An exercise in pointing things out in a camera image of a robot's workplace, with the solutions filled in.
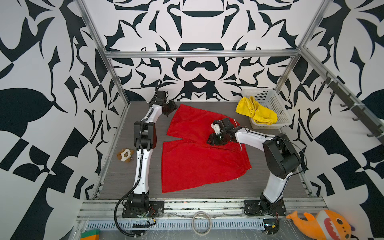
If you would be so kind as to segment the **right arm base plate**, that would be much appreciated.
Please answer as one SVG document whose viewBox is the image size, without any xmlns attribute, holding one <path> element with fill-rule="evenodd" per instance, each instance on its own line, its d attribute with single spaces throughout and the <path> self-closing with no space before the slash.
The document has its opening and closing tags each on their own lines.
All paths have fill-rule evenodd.
<svg viewBox="0 0 384 240">
<path fill-rule="evenodd" d="M 285 216 L 287 211 L 283 198 L 274 203 L 262 197 L 260 200 L 245 200 L 244 213 L 247 216 L 275 215 Z"/>
</svg>

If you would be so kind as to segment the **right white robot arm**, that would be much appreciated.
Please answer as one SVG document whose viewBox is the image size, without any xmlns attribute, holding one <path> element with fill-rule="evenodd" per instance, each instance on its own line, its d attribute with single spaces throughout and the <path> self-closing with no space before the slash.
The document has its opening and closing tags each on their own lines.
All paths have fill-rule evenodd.
<svg viewBox="0 0 384 240">
<path fill-rule="evenodd" d="M 211 146 L 224 146 L 233 142 L 264 152 L 270 175 L 257 211 L 266 213 L 276 209 L 283 200 L 289 178 L 302 163 L 289 138 L 285 134 L 268 136 L 240 126 L 235 127 L 228 118 L 214 121 L 211 128 L 214 133 L 207 140 Z"/>
</svg>

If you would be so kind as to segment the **red shorts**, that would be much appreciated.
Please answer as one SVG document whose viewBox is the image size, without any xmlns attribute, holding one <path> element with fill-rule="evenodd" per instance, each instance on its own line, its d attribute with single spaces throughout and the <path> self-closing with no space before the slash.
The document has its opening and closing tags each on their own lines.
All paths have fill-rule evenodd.
<svg viewBox="0 0 384 240">
<path fill-rule="evenodd" d="M 211 146 L 207 143 L 214 132 L 211 124 L 225 118 L 222 114 L 179 106 L 167 131 L 175 140 L 163 144 L 164 194 L 231 181 L 251 169 L 244 144 Z"/>
</svg>

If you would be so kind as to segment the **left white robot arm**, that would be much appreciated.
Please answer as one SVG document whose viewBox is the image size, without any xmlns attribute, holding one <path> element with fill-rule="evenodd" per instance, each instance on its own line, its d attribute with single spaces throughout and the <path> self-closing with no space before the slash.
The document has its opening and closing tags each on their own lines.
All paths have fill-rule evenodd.
<svg viewBox="0 0 384 240">
<path fill-rule="evenodd" d="M 134 146 L 137 154 L 135 184 L 125 199 L 127 210 L 146 212 L 150 208 L 149 170 L 151 156 L 157 145 L 156 122 L 161 115 L 169 116 L 178 106 L 168 99 L 168 92 L 157 90 L 149 101 L 149 110 L 141 121 L 134 123 Z"/>
</svg>

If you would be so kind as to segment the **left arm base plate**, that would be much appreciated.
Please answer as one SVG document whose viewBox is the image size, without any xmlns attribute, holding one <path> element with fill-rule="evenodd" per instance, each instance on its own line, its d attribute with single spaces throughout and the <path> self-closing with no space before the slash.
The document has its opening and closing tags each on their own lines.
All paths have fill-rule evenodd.
<svg viewBox="0 0 384 240">
<path fill-rule="evenodd" d="M 133 203 L 133 201 L 127 201 L 124 204 L 122 217 L 123 218 L 139 218 L 139 217 L 154 218 L 163 213 L 164 207 L 165 207 L 164 201 L 149 201 L 148 205 Z"/>
</svg>

